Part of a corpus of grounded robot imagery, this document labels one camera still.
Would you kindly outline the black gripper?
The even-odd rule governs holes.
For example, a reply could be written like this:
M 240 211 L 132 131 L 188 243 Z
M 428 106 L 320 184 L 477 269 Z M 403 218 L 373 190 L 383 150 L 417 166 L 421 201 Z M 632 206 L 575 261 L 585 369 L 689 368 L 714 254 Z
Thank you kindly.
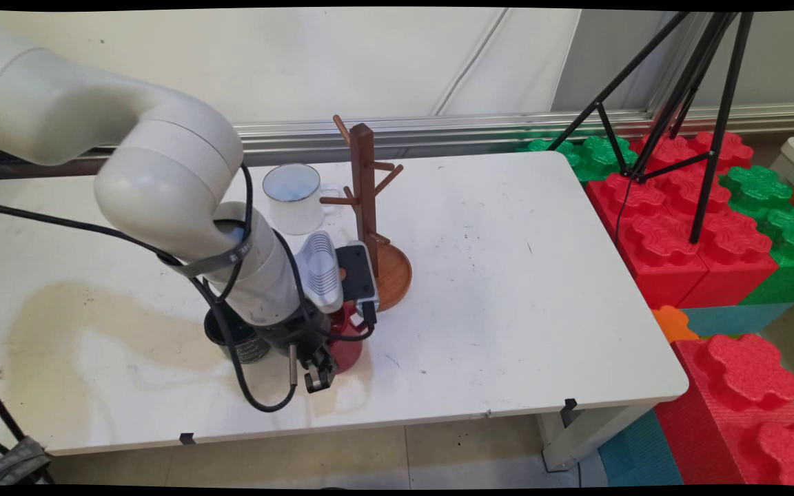
M 259 327 L 258 335 L 272 348 L 289 355 L 289 346 L 296 345 L 296 357 L 305 372 L 307 393 L 330 389 L 339 366 L 327 337 L 315 329 L 331 330 L 331 320 L 325 313 L 311 311 L 311 322 L 307 322 L 300 311 L 296 311 L 283 322 L 268 327 Z

